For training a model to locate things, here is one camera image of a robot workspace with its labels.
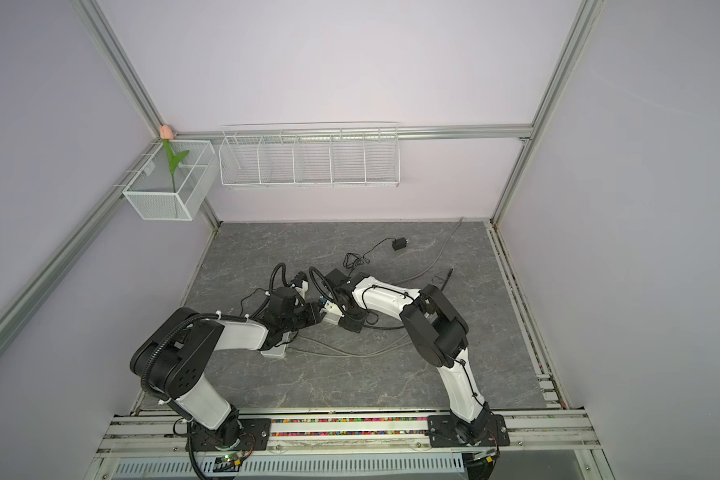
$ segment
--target black mounting plate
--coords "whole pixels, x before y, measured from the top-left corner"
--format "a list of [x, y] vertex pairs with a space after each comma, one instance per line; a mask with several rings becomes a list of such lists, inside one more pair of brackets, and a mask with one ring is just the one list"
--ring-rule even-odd
[[[232, 450], [248, 451], [251, 447], [251, 438], [243, 433], [248, 433], [256, 439], [253, 446], [254, 450], [266, 450], [266, 444], [269, 441], [269, 428], [272, 426], [270, 418], [240, 418], [240, 443], [232, 447]], [[222, 453], [216, 447], [221, 447], [218, 441], [205, 433], [204, 428], [198, 428], [192, 437], [192, 449], [195, 452], [218, 452]]]
[[[429, 444], [433, 447], [463, 447], [466, 446], [456, 437], [456, 418], [451, 414], [430, 415], [427, 417]], [[499, 447], [509, 446], [507, 424], [501, 415], [491, 412], [486, 423], [488, 432], [496, 437]], [[494, 440], [488, 434], [483, 437], [478, 446], [494, 446]]]

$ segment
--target robotic arm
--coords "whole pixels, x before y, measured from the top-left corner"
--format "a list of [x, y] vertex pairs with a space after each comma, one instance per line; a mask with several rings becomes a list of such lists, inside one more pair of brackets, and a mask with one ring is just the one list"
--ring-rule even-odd
[[[367, 274], [349, 278], [339, 270], [325, 277], [311, 268], [310, 275], [325, 303], [306, 302], [308, 282], [306, 275], [299, 273], [277, 289], [270, 280], [268, 300], [253, 316], [199, 314], [179, 308], [136, 351], [131, 371], [141, 377], [148, 394], [193, 421], [193, 428], [206, 438], [208, 449], [234, 447], [242, 435], [238, 411], [203, 374], [213, 351], [282, 349], [284, 353], [290, 332], [322, 320], [359, 331], [355, 329], [357, 322], [362, 328], [369, 311], [380, 312], [403, 322], [416, 350], [440, 373], [451, 407], [450, 421], [439, 426], [448, 430], [445, 435], [439, 434], [441, 437], [451, 438], [453, 445], [479, 446], [489, 434], [489, 424], [498, 428], [499, 416], [490, 412], [469, 365], [467, 323], [440, 289], [432, 285], [406, 289]], [[329, 293], [320, 288], [320, 283]]]

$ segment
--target gray cable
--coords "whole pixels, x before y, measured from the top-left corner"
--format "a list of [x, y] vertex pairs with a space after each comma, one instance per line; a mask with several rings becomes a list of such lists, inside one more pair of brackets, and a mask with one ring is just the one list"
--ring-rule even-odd
[[392, 348], [396, 343], [399, 343], [400, 341], [405, 340], [405, 339], [407, 339], [407, 338], [408, 338], [408, 334], [403, 335], [403, 336], [401, 336], [400, 338], [398, 338], [397, 340], [395, 340], [395, 341], [393, 341], [392, 343], [390, 343], [389, 345], [387, 345], [386, 347], [382, 348], [381, 350], [376, 350], [375, 352], [370, 352], [370, 353], [352, 353], [352, 352], [345, 352], [344, 350], [337, 349], [336, 347], [330, 346], [330, 345], [327, 344], [327, 343], [323, 343], [323, 342], [321, 342], [320, 340], [311, 339], [311, 338], [309, 338], [308, 336], [300, 336], [300, 337], [299, 337], [299, 339], [301, 339], [301, 340], [308, 340], [308, 341], [310, 341], [310, 342], [317, 343], [318, 345], [322, 345], [322, 346], [324, 346], [325, 348], [327, 348], [328, 350], [333, 350], [334, 352], [341, 353], [342, 356], [356, 356], [356, 357], [374, 356], [374, 355], [377, 355], [377, 354], [379, 354], [379, 353], [384, 353], [384, 352], [387, 351], [387, 349]]
[[367, 354], [367, 355], [331, 355], [330, 353], [310, 352], [309, 350], [301, 350], [301, 349], [297, 349], [297, 348], [294, 348], [294, 347], [289, 347], [288, 350], [293, 350], [294, 352], [299, 352], [299, 353], [306, 353], [306, 354], [308, 354], [308, 355], [328, 356], [328, 357], [331, 357], [331, 358], [343, 358], [343, 359], [353, 358], [353, 357], [368, 358], [368, 357], [371, 357], [371, 356], [384, 355], [385, 353], [389, 353], [389, 352], [391, 352], [391, 351], [393, 351], [393, 350], [397, 350], [397, 349], [399, 349], [399, 348], [401, 348], [401, 347], [404, 347], [404, 346], [406, 346], [406, 345], [411, 345], [412, 343], [413, 343], [413, 342], [401, 343], [400, 345], [395, 345], [394, 347], [392, 347], [392, 348], [390, 348], [390, 349], [382, 350], [382, 351], [380, 351], [380, 352], [375, 352], [375, 353], [369, 353], [369, 354]]
[[445, 250], [445, 246], [448, 245], [448, 241], [451, 239], [451, 237], [454, 235], [454, 232], [456, 231], [456, 229], [458, 228], [458, 226], [461, 225], [461, 222], [463, 222], [463, 221], [464, 221], [464, 217], [462, 216], [462, 217], [459, 219], [459, 221], [456, 223], [456, 226], [454, 226], [454, 228], [451, 230], [451, 233], [448, 234], [448, 236], [445, 237], [445, 242], [443, 242], [443, 245], [442, 245], [442, 247], [440, 248], [440, 251], [438, 252], [438, 255], [434, 258], [434, 260], [432, 260], [432, 263], [429, 264], [429, 266], [428, 266], [427, 268], [423, 269], [423, 270], [422, 270], [421, 272], [419, 272], [418, 274], [415, 274], [415, 275], [410, 276], [410, 277], [408, 277], [408, 278], [403, 278], [402, 280], [395, 280], [395, 281], [392, 282], [392, 283], [395, 284], [395, 285], [397, 285], [397, 284], [399, 284], [399, 283], [409, 282], [409, 281], [415, 280], [415, 279], [419, 278], [420, 276], [422, 276], [423, 274], [426, 274], [427, 272], [429, 272], [429, 269], [431, 269], [431, 268], [434, 266], [434, 264], [436, 264], [436, 263], [438, 262], [438, 260], [440, 260], [440, 255], [443, 254], [443, 250]]

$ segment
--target white mesh basket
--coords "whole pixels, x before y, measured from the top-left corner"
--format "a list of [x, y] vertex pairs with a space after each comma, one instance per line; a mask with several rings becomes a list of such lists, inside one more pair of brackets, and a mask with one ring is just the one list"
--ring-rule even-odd
[[176, 190], [162, 145], [124, 189], [123, 195], [144, 220], [192, 220], [219, 173], [216, 151], [208, 140], [170, 143], [176, 154], [190, 151], [174, 171]]
[[230, 188], [400, 183], [395, 129], [359, 133], [236, 132], [219, 146], [221, 182]]

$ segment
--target metal beam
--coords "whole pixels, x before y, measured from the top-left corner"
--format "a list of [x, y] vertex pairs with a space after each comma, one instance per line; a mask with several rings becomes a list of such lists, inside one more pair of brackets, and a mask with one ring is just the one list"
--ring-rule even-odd
[[536, 112], [533, 122], [533, 133], [528, 140], [524, 142], [523, 148], [520, 150], [517, 161], [515, 161], [512, 173], [504, 186], [504, 191], [496, 206], [494, 216], [491, 218], [493, 225], [499, 225], [502, 216], [507, 210], [509, 202], [518, 187], [523, 170], [528, 164], [528, 159], [533, 154], [536, 144], [540, 136], [544, 132], [549, 119], [552, 116], [552, 110], [560, 100], [563, 88], [574, 70], [576, 61], [581, 55], [586, 39], [592, 31], [592, 27], [600, 16], [605, 0], [583, 0], [579, 7], [578, 14], [574, 20], [574, 26], [571, 28], [566, 40], [566, 45], [560, 59], [557, 61], [552, 79], [544, 92], [539, 109]]
[[56, 285], [77, 262], [80, 255], [96, 236], [106, 226], [112, 216], [122, 205], [123, 185], [127, 184], [142, 167], [148, 155], [160, 148], [160, 144], [153, 142], [144, 150], [130, 170], [117, 182], [116, 187], [110, 188], [104, 198], [95, 206], [64, 240], [58, 249], [46, 260], [21, 288], [21, 291], [0, 312], [0, 355], [16, 338], [24, 325], [45, 302]]
[[[324, 136], [328, 134], [374, 133], [378, 128], [291, 128], [273, 129], [261, 125], [247, 125], [240, 128], [245, 135], [301, 135]], [[530, 125], [436, 125], [429, 127], [382, 128], [382, 131], [396, 131], [400, 140], [447, 140], [461, 138], [528, 138], [533, 133]], [[176, 138], [181, 140], [221, 140], [224, 133], [219, 131], [179, 132]]]
[[[146, 88], [139, 80], [134, 66], [130, 64], [123, 47], [117, 41], [117, 36], [115, 36], [112, 27], [106, 21], [106, 17], [98, 3], [96, 0], [71, 0], [71, 2], [88, 34], [102, 56], [104, 56], [104, 60], [112, 69], [117, 81], [120, 82], [120, 86], [123, 87], [128, 98], [134, 104], [136, 111], [139, 112], [144, 123], [155, 137], [159, 137], [160, 126], [165, 122], [163, 122], [163, 118], [160, 116], [160, 112], [155, 107]], [[207, 198], [202, 201], [200, 211], [208, 220], [211, 228], [217, 231], [221, 221], [216, 216]]]

